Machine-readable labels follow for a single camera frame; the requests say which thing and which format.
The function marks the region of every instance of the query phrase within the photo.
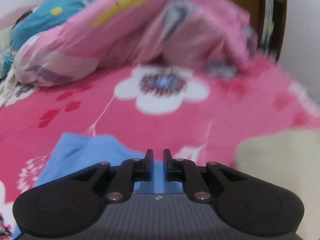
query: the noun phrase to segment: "circular pad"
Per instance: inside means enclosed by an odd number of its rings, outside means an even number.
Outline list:
[[[277,197],[266,193],[255,193],[244,199],[245,206],[257,214],[272,214],[281,208],[281,201]]]
[[[13,213],[25,233],[41,238],[59,238],[88,228],[98,219],[101,205],[91,187],[66,179],[23,193],[15,201]]]
[[[39,198],[36,208],[48,215],[62,214],[72,207],[72,198],[65,194],[48,194]]]
[[[289,190],[267,182],[230,183],[217,201],[220,217],[231,227],[254,236],[295,232],[302,220],[301,200]]]

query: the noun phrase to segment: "beige cushion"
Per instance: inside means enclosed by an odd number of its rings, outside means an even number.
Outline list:
[[[13,26],[0,30],[0,53],[10,49],[10,32]]]
[[[320,239],[320,133],[291,130],[243,141],[236,168],[291,190],[305,214],[297,231],[304,240]]]

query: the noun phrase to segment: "pink bedsheet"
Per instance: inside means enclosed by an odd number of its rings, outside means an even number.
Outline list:
[[[13,223],[13,201],[32,187],[64,132],[112,134],[133,150],[152,148],[158,159],[169,148],[198,165],[232,165],[246,138],[320,126],[319,112],[289,76],[262,56],[248,69],[225,82],[200,71],[127,66],[13,97],[0,110],[0,212],[6,223]]]

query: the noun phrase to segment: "ribbed gray surface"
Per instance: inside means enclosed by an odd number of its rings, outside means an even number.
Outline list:
[[[61,240],[300,240],[295,234],[261,238],[239,232],[206,204],[185,194],[133,194],[123,204],[109,205],[100,219],[83,232]],[[41,238],[23,235],[19,240]]]

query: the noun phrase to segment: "yellow polka dot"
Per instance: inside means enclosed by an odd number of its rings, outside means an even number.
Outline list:
[[[56,7],[56,8],[53,8],[52,10],[51,10],[51,14],[52,15],[59,15],[59,14],[61,14],[62,13],[62,8],[61,7]]]

